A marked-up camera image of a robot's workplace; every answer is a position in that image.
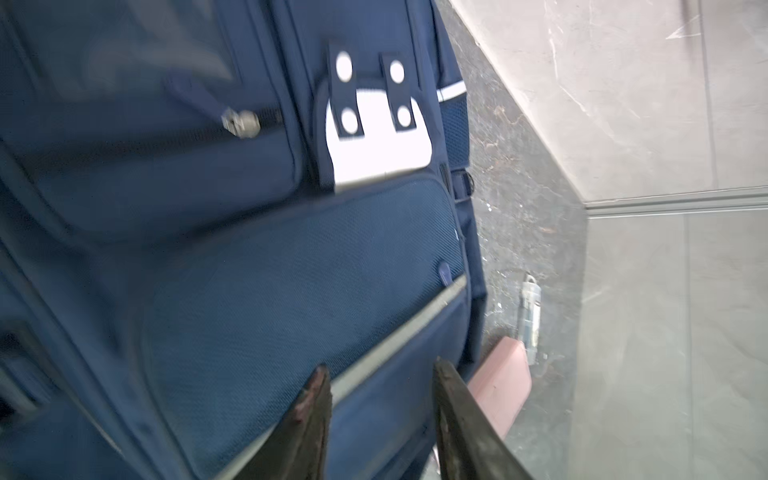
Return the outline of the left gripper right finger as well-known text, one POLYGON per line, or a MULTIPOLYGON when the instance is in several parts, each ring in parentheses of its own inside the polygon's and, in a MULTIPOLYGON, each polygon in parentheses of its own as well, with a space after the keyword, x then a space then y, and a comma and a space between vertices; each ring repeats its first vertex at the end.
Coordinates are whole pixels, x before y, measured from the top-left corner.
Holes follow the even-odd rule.
POLYGON ((533 479, 494 431, 454 365, 445 359, 434 364, 434 415, 443 479, 533 479))

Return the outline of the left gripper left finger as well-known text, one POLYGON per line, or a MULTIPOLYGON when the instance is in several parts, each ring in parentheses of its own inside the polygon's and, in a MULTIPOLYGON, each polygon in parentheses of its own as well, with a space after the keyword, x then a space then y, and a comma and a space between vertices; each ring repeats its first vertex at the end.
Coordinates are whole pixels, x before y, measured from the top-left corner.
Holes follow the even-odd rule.
POLYGON ((322 479, 331 416, 331 377, 320 364, 235 479, 322 479))

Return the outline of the navy blue student backpack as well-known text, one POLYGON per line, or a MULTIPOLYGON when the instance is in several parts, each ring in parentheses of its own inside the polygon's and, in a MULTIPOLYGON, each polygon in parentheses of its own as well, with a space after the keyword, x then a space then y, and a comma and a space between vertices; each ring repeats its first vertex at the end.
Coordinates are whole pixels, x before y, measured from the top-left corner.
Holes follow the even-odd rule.
POLYGON ((417 479, 487 293, 433 1, 1 5, 1 475, 417 479))

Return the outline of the pink pencil case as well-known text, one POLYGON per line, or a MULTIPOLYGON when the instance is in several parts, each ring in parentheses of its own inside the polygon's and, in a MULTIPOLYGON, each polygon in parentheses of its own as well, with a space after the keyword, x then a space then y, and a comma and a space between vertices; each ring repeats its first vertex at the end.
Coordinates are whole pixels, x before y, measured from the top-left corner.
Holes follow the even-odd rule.
POLYGON ((503 337, 475 372, 468 388, 494 431, 504 440, 532 388, 524 344, 503 337))

